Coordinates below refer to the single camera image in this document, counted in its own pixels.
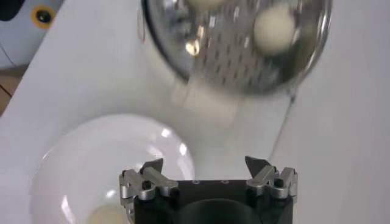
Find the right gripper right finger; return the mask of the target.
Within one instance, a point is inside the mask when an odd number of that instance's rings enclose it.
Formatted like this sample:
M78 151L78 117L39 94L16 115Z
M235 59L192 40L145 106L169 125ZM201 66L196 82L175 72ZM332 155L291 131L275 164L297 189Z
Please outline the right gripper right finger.
M297 197L298 173L291 167L281 172L265 159L245 157L251 179L246 181L247 188L256 196L269 194L272 198L284 200Z

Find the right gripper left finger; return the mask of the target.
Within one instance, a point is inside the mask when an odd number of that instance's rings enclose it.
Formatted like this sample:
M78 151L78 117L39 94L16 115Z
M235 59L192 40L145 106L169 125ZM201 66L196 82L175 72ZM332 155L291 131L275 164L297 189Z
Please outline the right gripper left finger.
M142 201L150 201L159 193L163 197L174 197L179 192L179 182L170 180L161 172L163 158L147 161L141 169L123 170L119 175L119 190L122 200L138 197Z

